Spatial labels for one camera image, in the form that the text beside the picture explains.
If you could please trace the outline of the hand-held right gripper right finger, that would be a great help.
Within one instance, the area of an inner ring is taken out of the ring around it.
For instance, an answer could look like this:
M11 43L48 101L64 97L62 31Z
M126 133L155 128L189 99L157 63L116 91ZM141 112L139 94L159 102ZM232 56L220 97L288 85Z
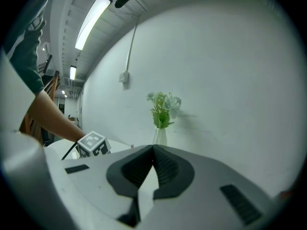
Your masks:
M188 161L194 177L179 196L155 200L137 229L262 230L273 218L273 200L226 164L171 147L158 149Z

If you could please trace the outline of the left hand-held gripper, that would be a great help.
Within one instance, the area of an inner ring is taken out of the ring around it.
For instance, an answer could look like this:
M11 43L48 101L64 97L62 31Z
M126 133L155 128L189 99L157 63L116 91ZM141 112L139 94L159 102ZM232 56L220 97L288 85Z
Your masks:
M111 153L111 146L106 137L91 131L77 141L77 148L81 158L100 156Z

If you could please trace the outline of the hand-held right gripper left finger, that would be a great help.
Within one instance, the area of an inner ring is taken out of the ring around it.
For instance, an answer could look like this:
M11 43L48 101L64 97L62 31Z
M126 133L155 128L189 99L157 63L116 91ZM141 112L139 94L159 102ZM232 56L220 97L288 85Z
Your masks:
M99 157L62 160L69 179L85 199L118 227L154 229L153 203L139 188L153 165L152 146L140 146Z

